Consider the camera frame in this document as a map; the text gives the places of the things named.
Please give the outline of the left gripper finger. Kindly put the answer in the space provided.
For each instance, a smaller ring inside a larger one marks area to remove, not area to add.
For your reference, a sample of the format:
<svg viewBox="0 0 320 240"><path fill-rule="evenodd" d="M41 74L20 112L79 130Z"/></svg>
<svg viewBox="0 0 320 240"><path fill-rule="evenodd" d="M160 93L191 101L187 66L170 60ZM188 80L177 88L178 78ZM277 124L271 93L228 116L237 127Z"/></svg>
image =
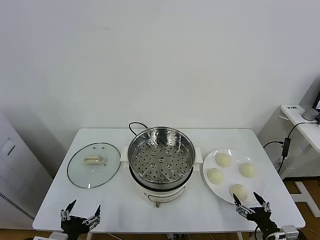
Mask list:
<svg viewBox="0 0 320 240"><path fill-rule="evenodd" d="M86 225L98 225L100 223L101 206L99 205L93 216L84 221Z"/></svg>
<svg viewBox="0 0 320 240"><path fill-rule="evenodd" d="M73 209L75 203L76 203L76 200L74 200L73 202L69 203L65 209L62 209L60 211L60 218L61 218L62 221L67 221L67 220L71 219L70 218L70 212Z"/></svg>

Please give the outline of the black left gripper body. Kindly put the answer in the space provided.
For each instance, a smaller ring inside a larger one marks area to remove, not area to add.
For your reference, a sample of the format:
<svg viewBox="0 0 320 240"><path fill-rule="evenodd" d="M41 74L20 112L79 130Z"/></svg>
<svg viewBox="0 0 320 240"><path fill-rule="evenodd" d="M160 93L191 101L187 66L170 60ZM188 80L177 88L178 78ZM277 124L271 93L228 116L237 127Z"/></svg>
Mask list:
<svg viewBox="0 0 320 240"><path fill-rule="evenodd" d="M97 224L85 224L86 219L84 217L70 216L70 220L61 222L61 229L69 237L79 237L81 234L86 234L97 226Z"/></svg>

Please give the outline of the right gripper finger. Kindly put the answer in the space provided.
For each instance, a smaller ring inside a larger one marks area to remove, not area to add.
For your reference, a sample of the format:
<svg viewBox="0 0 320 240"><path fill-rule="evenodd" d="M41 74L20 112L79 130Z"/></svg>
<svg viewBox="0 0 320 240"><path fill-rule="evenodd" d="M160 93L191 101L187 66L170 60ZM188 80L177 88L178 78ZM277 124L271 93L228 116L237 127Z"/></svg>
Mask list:
<svg viewBox="0 0 320 240"><path fill-rule="evenodd" d="M263 207L265 212L271 212L270 203L266 202L262 196L253 192L254 197L256 198L257 202Z"/></svg>
<svg viewBox="0 0 320 240"><path fill-rule="evenodd" d="M234 193L232 194L232 196L234 199L234 204L236 206L236 211L238 212L239 215L247 216L248 214L252 213L250 208L241 204L240 200L238 199L238 197Z"/></svg>

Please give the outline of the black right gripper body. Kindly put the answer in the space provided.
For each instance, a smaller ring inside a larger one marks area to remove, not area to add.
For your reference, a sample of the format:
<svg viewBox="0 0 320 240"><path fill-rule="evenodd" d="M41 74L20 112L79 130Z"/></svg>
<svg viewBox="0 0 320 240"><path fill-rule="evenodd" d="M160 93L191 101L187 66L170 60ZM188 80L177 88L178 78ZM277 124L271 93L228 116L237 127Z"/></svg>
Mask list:
<svg viewBox="0 0 320 240"><path fill-rule="evenodd" d="M250 207L250 213L247 214L247 220L255 222L259 229L264 232L279 232L280 229L274 221L270 219L271 211L264 207Z"/></svg>

